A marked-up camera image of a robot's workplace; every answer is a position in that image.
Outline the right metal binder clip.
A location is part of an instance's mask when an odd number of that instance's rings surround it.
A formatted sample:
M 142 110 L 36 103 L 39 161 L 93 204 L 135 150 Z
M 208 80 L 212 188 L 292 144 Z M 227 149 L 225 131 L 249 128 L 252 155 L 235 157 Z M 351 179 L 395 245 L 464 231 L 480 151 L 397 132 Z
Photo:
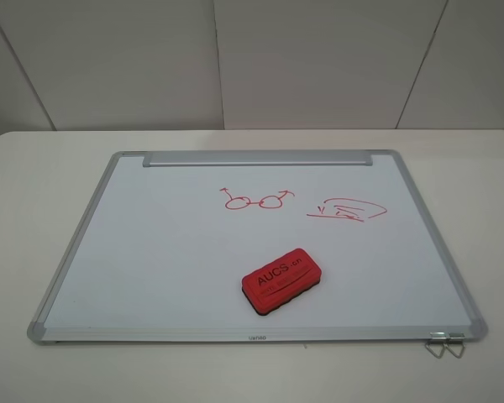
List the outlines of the right metal binder clip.
M 444 340 L 444 348 L 457 359 L 465 354 L 465 335 L 462 332 L 450 332 Z

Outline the metal binder clip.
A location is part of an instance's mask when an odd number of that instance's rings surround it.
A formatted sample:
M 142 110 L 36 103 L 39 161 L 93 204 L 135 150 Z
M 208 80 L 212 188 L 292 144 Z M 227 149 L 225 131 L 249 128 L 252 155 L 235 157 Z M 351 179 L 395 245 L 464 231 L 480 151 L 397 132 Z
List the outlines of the metal binder clip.
M 444 348 L 457 359 L 465 354 L 465 335 L 462 332 L 450 332 L 444 340 Z
M 446 350 L 445 343 L 447 334 L 445 332 L 431 332 L 429 340 L 425 343 L 425 348 L 436 359 L 441 359 Z

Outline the white aluminium-framed whiteboard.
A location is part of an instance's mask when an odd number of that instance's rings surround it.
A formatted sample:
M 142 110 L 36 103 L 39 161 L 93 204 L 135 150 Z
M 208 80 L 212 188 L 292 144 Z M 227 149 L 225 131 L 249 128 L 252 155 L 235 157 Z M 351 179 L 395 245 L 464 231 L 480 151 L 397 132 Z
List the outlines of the white aluminium-framed whiteboard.
M 323 272 L 258 315 L 247 274 Z M 117 152 L 27 334 L 35 343 L 482 338 L 484 319 L 391 149 Z

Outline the red whiteboard eraser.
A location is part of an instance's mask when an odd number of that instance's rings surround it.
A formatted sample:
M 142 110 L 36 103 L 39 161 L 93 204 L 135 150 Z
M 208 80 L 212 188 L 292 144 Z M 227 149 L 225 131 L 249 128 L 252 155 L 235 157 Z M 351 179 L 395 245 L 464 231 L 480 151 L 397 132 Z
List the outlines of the red whiteboard eraser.
M 321 281 L 323 272 L 304 249 L 293 249 L 247 274 L 241 290 L 260 316 L 267 316 Z

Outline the left metal binder clip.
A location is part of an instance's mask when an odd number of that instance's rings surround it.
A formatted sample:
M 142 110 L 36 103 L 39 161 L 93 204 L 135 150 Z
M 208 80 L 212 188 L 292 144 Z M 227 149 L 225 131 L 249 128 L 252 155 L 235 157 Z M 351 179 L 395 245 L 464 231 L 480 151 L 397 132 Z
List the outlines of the left metal binder clip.
M 436 359 L 441 359 L 446 350 L 445 343 L 447 334 L 445 332 L 431 332 L 429 340 L 425 343 L 425 348 Z

